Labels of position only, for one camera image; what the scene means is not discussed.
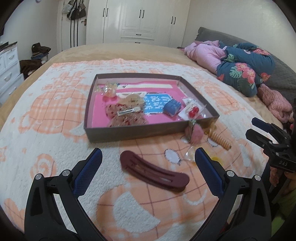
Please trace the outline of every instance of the dresser drawer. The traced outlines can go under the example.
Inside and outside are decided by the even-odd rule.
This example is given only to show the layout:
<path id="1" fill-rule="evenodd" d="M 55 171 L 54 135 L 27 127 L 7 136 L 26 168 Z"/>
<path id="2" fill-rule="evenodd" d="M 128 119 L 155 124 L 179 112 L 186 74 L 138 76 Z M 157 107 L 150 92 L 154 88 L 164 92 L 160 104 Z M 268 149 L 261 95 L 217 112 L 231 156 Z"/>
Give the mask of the dresser drawer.
<path id="1" fill-rule="evenodd" d="M 14 80 L 20 74 L 20 64 L 16 62 L 13 66 L 6 68 L 5 72 L 0 75 L 0 89 Z"/>
<path id="2" fill-rule="evenodd" d="M 153 45 L 153 40 L 148 40 L 148 39 L 125 39 L 121 38 L 120 40 L 121 43 L 136 43 L 136 44 L 150 44 Z"/>
<path id="3" fill-rule="evenodd" d="M 5 70 L 4 54 L 0 55 L 0 73 Z"/>
<path id="4" fill-rule="evenodd" d="M 146 33 L 141 31 L 133 31 L 133 30 L 122 30 L 121 33 L 122 38 L 137 38 L 137 39 L 151 39 L 154 40 L 154 33 Z"/>
<path id="5" fill-rule="evenodd" d="M 24 82 L 24 75 L 20 74 L 16 79 L 12 81 L 12 84 L 7 86 L 3 91 L 0 92 L 0 103 L 3 104 L 8 97 Z"/>
<path id="6" fill-rule="evenodd" d="M 17 47 L 6 51 L 4 56 L 6 68 L 13 65 L 15 62 L 18 62 Z"/>

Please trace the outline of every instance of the orange and white blanket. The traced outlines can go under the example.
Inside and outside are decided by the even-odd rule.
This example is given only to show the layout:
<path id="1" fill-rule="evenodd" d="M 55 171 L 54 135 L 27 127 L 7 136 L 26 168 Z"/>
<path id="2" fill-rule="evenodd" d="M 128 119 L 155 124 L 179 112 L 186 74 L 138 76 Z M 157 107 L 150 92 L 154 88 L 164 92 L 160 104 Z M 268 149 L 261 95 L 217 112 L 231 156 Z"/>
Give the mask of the orange and white blanket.
<path id="1" fill-rule="evenodd" d="M 262 118 L 206 71 L 173 63 L 123 59 L 53 64 L 25 91 L 0 132 L 0 205 L 20 230 L 24 230 L 25 207 L 34 176 L 53 176 L 72 169 L 95 147 L 102 150 L 103 163 L 79 201 L 98 229 L 104 229 L 113 240 L 189 240 L 212 211 L 217 198 L 212 196 L 196 164 L 183 159 L 190 147 L 183 133 L 88 142 L 83 120 L 94 76 L 118 72 L 182 76 L 218 111 L 215 131 L 232 144 L 226 151 L 204 136 L 200 146 L 239 176 L 262 174 L 268 158 L 245 138 L 246 130 L 252 127 L 251 119 Z M 124 150 L 162 168 L 188 174 L 189 184 L 176 194 L 124 173 L 119 160 Z M 73 230 L 58 196 L 56 200 L 67 228 Z"/>

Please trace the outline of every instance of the pink pom-pom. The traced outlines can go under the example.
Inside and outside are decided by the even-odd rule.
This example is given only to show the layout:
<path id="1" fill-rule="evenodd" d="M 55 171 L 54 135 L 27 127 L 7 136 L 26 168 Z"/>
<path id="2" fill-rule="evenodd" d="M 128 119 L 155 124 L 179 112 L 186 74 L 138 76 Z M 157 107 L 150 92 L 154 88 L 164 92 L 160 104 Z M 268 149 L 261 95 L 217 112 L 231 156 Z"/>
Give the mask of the pink pom-pom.
<path id="1" fill-rule="evenodd" d="M 186 136 L 188 136 L 188 134 L 189 134 L 188 132 L 189 132 L 189 126 L 185 129 Z M 201 142 L 203 135 L 204 135 L 203 129 L 200 127 L 200 125 L 195 124 L 193 127 L 190 143 L 192 145 L 199 144 Z"/>

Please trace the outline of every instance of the blue gripper pad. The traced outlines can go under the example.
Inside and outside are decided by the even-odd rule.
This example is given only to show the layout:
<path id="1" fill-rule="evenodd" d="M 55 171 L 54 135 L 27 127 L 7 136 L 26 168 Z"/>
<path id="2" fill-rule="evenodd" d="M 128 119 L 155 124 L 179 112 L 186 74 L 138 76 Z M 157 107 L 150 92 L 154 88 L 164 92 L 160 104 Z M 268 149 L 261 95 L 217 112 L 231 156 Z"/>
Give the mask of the blue gripper pad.
<path id="1" fill-rule="evenodd" d="M 97 149 L 74 181 L 73 194 L 76 198 L 85 194 L 94 175 L 102 164 L 102 160 L 103 153 L 100 149 Z"/>
<path id="2" fill-rule="evenodd" d="M 271 133 L 272 132 L 272 127 L 270 124 L 262 121 L 262 120 L 259 120 L 258 118 L 254 117 L 252 119 L 252 124 L 253 126 L 256 126 L 258 127 L 259 129 L 267 132 L 267 133 Z"/>
<path id="3" fill-rule="evenodd" d="M 223 180 L 221 179 L 218 172 L 215 170 L 211 164 L 213 160 L 206 154 L 202 148 L 198 148 L 195 152 L 195 163 L 202 173 L 211 193 L 217 196 L 219 199 L 222 198 L 224 194 L 223 190 Z"/>

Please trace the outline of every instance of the blue card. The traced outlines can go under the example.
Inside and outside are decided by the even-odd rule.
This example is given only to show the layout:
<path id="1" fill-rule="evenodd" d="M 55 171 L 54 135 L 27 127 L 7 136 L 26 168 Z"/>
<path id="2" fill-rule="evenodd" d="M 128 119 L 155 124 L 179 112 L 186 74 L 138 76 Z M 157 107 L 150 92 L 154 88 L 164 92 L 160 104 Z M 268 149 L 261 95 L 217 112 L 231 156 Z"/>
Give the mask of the blue card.
<path id="1" fill-rule="evenodd" d="M 168 94 L 146 94 L 144 101 L 146 102 L 145 114 L 158 114 L 163 112 L 163 107 L 168 103 L 172 97 Z"/>

